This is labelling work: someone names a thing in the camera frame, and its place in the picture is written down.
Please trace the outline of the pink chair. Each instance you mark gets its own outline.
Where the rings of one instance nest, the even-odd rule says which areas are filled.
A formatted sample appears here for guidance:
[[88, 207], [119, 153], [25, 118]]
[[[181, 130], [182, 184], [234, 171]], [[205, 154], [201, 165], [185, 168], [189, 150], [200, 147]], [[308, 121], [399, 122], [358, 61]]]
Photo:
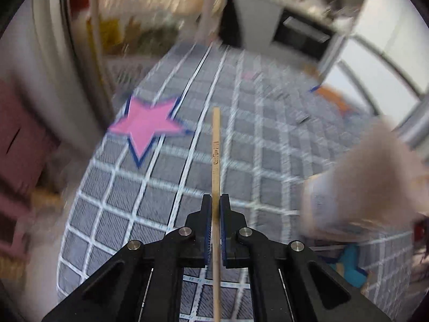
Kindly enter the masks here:
[[1, 252], [27, 259], [26, 224], [49, 155], [58, 141], [28, 111], [12, 86], [1, 82]]

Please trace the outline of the pink star sticker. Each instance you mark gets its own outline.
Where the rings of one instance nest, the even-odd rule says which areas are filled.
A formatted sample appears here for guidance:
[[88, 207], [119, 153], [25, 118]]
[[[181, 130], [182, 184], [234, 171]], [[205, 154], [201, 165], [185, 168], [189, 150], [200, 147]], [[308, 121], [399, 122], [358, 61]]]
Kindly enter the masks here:
[[143, 164], [156, 138], [191, 134], [190, 129], [173, 117], [173, 111], [178, 108], [181, 99], [181, 96], [171, 97], [151, 105], [131, 96], [125, 104], [123, 115], [108, 127], [108, 134], [127, 139], [137, 168]]

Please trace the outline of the grey checked tablecloth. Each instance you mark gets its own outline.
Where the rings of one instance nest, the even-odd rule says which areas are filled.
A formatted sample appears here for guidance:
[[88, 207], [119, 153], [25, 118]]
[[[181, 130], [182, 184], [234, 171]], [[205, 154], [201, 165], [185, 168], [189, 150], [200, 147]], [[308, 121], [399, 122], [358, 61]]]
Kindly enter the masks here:
[[137, 64], [110, 67], [149, 103], [177, 97], [188, 133], [156, 138], [136, 164], [123, 137], [106, 135], [71, 207], [57, 269], [60, 298], [127, 241], [150, 243], [184, 225], [211, 188], [212, 109], [221, 110], [222, 190], [247, 222], [274, 241], [299, 235], [303, 182], [327, 170], [371, 121], [341, 114], [301, 71], [250, 52], [180, 44], [144, 79]]

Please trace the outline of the beige plastic utensil holder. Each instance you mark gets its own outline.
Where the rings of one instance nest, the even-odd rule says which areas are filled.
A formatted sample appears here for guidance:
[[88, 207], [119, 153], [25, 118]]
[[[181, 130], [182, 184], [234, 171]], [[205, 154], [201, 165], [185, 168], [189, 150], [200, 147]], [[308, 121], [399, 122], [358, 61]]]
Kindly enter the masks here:
[[383, 119], [302, 187], [301, 234], [340, 242], [403, 230], [428, 216], [428, 166]]

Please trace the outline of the black built-in oven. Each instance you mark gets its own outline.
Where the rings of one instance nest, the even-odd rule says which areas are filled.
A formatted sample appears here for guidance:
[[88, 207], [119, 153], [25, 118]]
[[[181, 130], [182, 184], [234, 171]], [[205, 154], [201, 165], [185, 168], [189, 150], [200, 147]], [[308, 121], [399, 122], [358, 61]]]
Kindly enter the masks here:
[[291, 47], [312, 59], [321, 60], [334, 36], [322, 24], [284, 9], [272, 42]]

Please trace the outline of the blue star sticker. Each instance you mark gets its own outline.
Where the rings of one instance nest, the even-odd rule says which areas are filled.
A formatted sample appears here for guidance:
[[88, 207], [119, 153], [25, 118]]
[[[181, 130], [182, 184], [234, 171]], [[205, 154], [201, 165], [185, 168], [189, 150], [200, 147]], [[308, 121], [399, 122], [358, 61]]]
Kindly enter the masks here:
[[351, 286], [362, 289], [367, 283], [369, 274], [358, 265], [359, 247], [348, 244], [337, 259], [333, 259], [329, 266], [339, 273]]

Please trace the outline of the beige plastic storage rack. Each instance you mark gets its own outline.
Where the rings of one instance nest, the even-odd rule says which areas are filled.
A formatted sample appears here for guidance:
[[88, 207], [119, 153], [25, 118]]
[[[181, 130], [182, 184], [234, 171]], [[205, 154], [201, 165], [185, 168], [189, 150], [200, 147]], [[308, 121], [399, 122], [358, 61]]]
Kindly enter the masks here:
[[157, 61], [177, 42], [211, 42], [224, 6], [225, 0], [68, 0], [83, 79], [110, 92], [109, 58]]

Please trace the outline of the light wooden chopstick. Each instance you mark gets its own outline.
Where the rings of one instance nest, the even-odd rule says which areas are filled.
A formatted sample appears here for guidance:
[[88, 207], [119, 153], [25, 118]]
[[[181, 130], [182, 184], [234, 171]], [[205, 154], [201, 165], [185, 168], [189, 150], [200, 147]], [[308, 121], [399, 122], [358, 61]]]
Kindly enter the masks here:
[[215, 322], [221, 322], [220, 260], [220, 109], [215, 107], [212, 112], [212, 292]]

